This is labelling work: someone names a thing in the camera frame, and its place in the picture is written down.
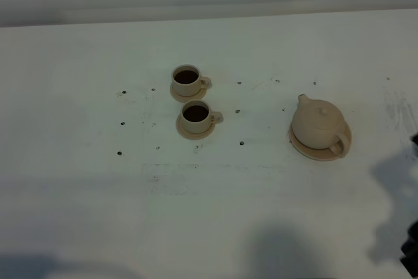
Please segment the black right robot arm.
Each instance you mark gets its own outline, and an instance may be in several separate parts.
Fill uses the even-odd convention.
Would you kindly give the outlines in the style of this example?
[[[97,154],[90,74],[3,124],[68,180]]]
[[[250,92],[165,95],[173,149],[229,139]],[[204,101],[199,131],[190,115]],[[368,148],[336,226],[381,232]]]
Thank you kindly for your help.
[[[412,278],[418,277],[418,249],[417,249],[417,222],[408,228],[408,238],[403,243],[401,251],[404,254],[400,258],[401,264]]]

